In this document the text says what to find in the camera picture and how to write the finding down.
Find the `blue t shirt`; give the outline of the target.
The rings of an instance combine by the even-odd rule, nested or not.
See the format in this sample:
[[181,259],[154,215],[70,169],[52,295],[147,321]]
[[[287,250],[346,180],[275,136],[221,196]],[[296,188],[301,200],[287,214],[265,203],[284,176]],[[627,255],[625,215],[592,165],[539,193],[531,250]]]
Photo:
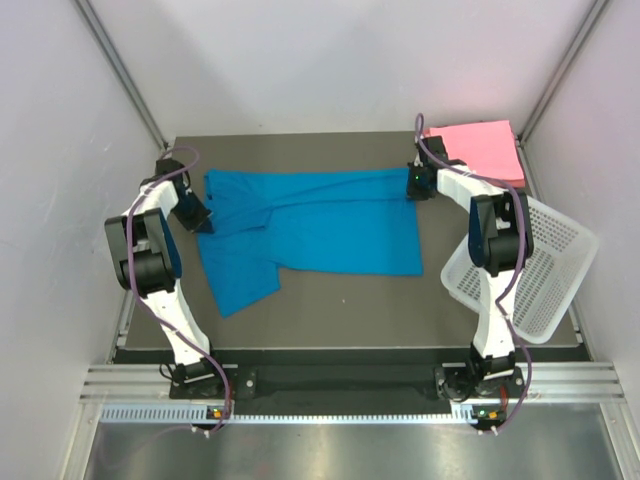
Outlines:
[[416,205],[403,168],[330,173],[210,170],[214,231],[198,237],[206,279],[228,318],[277,292],[282,269],[423,273]]

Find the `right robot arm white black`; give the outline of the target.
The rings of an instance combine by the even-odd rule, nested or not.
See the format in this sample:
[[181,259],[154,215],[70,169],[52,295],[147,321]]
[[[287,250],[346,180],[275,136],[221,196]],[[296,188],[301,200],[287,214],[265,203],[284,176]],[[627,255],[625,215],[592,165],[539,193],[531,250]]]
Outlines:
[[446,196],[468,214],[467,254],[479,275],[481,297],[466,362],[467,391],[487,396],[516,370],[515,290],[534,250],[527,195],[451,160],[439,137],[419,132],[415,144],[416,158],[408,164],[409,199]]

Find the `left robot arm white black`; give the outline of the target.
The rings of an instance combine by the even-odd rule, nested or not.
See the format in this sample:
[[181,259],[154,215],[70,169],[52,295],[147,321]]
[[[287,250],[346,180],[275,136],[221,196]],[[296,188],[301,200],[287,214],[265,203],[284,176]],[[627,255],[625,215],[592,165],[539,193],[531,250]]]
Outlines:
[[214,231],[211,211],[193,192],[187,166],[165,156],[143,180],[131,207],[104,223],[120,286],[160,323],[174,355],[167,372],[173,385],[193,384],[205,396],[226,387],[225,370],[211,362],[212,345],[197,325],[181,287],[181,257],[168,218],[190,233]]

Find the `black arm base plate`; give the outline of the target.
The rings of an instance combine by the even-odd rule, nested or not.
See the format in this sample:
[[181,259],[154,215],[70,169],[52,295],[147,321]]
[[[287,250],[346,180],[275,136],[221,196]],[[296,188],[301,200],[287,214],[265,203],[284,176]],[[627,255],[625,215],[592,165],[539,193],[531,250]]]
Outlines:
[[475,389],[467,348],[224,350],[239,415],[395,415],[446,411],[436,372],[451,368],[453,399]]

